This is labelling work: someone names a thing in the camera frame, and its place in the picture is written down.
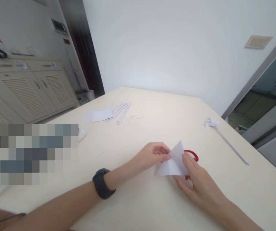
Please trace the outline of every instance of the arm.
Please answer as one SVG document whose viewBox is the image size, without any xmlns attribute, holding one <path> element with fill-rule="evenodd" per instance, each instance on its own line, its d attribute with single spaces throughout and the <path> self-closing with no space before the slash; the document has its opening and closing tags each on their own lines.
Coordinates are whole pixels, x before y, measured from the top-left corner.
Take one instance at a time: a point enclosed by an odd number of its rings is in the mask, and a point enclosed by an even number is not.
<svg viewBox="0 0 276 231">
<path fill-rule="evenodd" d="M 114 190 L 154 164 L 170 159 L 169 152 L 163 143 L 148 143 L 129 162 L 104 175 L 107 187 Z M 68 230 L 101 200 L 90 181 L 43 204 L 6 231 Z"/>
<path fill-rule="evenodd" d="M 208 172 L 199 166 L 189 153 L 185 153 L 182 158 L 193 182 L 193 188 L 189 188 L 179 176 L 173 177 L 178 187 L 194 204 L 227 230 L 262 230 L 239 207 L 224 196 Z"/>
</svg>

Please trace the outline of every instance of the countertop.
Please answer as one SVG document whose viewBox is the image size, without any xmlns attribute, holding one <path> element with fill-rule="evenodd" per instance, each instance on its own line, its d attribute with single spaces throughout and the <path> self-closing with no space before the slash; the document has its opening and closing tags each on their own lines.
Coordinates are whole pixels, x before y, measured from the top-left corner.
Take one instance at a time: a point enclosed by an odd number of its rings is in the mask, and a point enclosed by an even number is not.
<svg viewBox="0 0 276 231">
<path fill-rule="evenodd" d="M 131 102 L 123 122 L 89 123 L 84 113 Z M 142 119 L 129 119 L 143 115 Z M 249 162 L 244 162 L 204 118 L 220 120 L 220 131 Z M 87 136 L 79 143 L 74 170 L 48 178 L 41 185 L 14 185 L 0 196 L 0 208 L 30 212 L 52 198 L 92 179 L 100 168 L 114 169 L 130 160 L 148 142 L 161 141 L 199 156 L 222 192 L 264 230 L 276 230 L 276 168 L 200 98 L 121 87 L 49 123 L 76 124 Z M 116 190 L 83 216 L 74 230 L 223 230 L 194 206 L 171 176 L 155 175 L 159 164 Z"/>
</svg>

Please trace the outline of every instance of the door frame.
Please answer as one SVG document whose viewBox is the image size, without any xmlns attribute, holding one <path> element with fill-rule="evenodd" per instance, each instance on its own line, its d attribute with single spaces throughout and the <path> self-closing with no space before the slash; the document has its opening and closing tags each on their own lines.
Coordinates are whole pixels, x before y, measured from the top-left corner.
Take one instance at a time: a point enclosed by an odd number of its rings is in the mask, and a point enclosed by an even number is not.
<svg viewBox="0 0 276 231">
<path fill-rule="evenodd" d="M 249 92 L 252 86 L 256 83 L 256 81 L 262 76 L 262 74 L 267 70 L 267 68 L 272 64 L 272 62 L 276 59 L 276 46 L 272 50 L 272 52 L 268 55 L 262 65 L 256 70 L 247 84 L 243 87 L 240 93 L 233 100 L 231 105 L 227 108 L 227 110 L 222 114 L 221 118 L 226 119 L 229 114 L 236 108 L 239 102 L 245 97 L 245 95 Z"/>
</svg>

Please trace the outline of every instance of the cord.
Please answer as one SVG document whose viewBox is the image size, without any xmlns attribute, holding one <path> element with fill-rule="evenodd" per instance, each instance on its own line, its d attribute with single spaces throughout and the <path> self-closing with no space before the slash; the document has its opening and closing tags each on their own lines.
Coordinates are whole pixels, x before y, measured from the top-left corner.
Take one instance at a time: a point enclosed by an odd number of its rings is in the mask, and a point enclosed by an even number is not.
<svg viewBox="0 0 276 231">
<path fill-rule="evenodd" d="M 13 216 L 10 216 L 8 218 L 1 219 L 0 222 L 4 222 L 6 220 L 12 219 L 12 218 L 17 217 L 17 216 L 23 216 L 24 217 L 25 215 L 26 215 L 26 213 L 18 213 L 18 214 L 15 214 Z"/>
</svg>

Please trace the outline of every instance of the left hand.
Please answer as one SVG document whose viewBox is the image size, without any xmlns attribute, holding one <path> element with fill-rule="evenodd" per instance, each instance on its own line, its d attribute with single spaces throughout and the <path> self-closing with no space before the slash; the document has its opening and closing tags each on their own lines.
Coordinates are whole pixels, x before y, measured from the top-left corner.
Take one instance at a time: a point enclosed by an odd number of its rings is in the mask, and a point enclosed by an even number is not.
<svg viewBox="0 0 276 231">
<path fill-rule="evenodd" d="M 171 159 L 168 155 L 170 151 L 162 142 L 148 143 L 130 162 L 137 173 L 140 173 L 156 163 Z"/>
</svg>

